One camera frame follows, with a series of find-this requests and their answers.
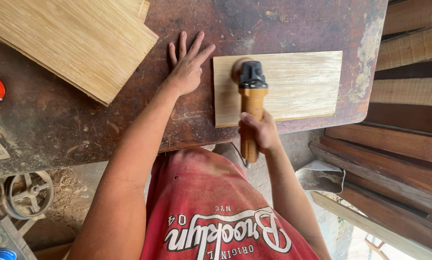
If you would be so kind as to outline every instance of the person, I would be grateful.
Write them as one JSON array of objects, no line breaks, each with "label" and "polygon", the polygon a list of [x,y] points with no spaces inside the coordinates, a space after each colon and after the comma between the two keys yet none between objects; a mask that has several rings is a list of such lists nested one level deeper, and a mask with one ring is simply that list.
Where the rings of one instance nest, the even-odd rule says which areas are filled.
[{"label": "person", "polygon": [[[169,44],[173,70],[125,131],[68,259],[331,259],[268,112],[262,121],[246,113],[241,120],[265,154],[273,209],[219,154],[189,148],[156,156],[176,100],[198,87],[200,65],[216,48],[199,53],[199,32],[187,52],[186,38],[181,32],[179,59]],[[223,154],[228,147],[216,146]]]}]

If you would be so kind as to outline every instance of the worn wooden tabletop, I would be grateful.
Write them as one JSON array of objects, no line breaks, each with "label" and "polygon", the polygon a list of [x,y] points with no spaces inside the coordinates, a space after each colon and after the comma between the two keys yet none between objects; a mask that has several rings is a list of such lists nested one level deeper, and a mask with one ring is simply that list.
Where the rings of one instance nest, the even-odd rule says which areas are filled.
[{"label": "worn wooden tabletop", "polygon": [[[157,44],[109,107],[0,43],[0,142],[11,158],[0,176],[108,160],[122,133],[170,72],[167,44],[181,30],[205,31],[213,56],[342,50],[336,112],[277,124],[291,132],[362,121],[380,44],[387,0],[156,0],[145,24]],[[212,60],[201,84],[180,97],[161,151],[238,138],[237,127],[214,127]]]}]

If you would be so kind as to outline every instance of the left hand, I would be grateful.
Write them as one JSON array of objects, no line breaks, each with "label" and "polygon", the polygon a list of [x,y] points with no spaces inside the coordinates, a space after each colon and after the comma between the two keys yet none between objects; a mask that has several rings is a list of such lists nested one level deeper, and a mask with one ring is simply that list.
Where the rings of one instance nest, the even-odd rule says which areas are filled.
[{"label": "left hand", "polygon": [[203,51],[198,53],[203,38],[204,33],[200,31],[190,47],[189,52],[187,52],[185,46],[187,33],[181,32],[179,35],[179,60],[176,57],[176,47],[174,44],[169,43],[168,45],[173,71],[163,84],[167,84],[168,87],[176,90],[179,96],[194,91],[200,85],[200,76],[202,74],[202,68],[200,68],[200,66],[216,48],[214,44],[210,44]]}]

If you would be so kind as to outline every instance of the metal wheel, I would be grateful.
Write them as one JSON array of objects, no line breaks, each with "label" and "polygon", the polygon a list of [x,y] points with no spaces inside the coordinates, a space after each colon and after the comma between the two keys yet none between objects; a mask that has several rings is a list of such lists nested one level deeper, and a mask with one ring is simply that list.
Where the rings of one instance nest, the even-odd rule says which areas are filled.
[{"label": "metal wheel", "polygon": [[[4,182],[6,211],[16,219],[30,219],[43,214],[54,199],[54,185],[49,174],[46,171],[35,173],[41,177],[43,184],[34,184],[30,174],[11,176]],[[15,188],[15,184],[22,182],[22,187]],[[38,202],[37,196],[43,192],[46,192],[46,197]]]}]

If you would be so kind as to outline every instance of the hand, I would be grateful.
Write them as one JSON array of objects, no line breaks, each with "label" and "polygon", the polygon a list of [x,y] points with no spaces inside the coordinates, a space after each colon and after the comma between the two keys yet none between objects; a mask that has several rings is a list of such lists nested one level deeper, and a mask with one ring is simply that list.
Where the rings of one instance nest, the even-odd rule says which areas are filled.
[{"label": "hand", "polygon": [[167,77],[164,83],[168,87],[178,91],[179,96],[188,94],[194,91],[200,85],[200,76],[202,68],[200,65],[209,57],[215,50],[214,44],[209,45],[203,51],[198,53],[205,34],[200,31],[192,46],[187,52],[185,41],[187,40],[187,33],[181,32],[179,35],[179,60],[176,58],[176,47],[173,43],[169,43],[169,57],[173,65],[173,71]]},{"label": "hand", "polygon": [[256,120],[256,118],[246,112],[243,112],[240,118],[244,124],[254,130],[260,152],[266,154],[266,152],[273,149],[282,148],[274,119],[266,110],[264,110],[261,121]]}]

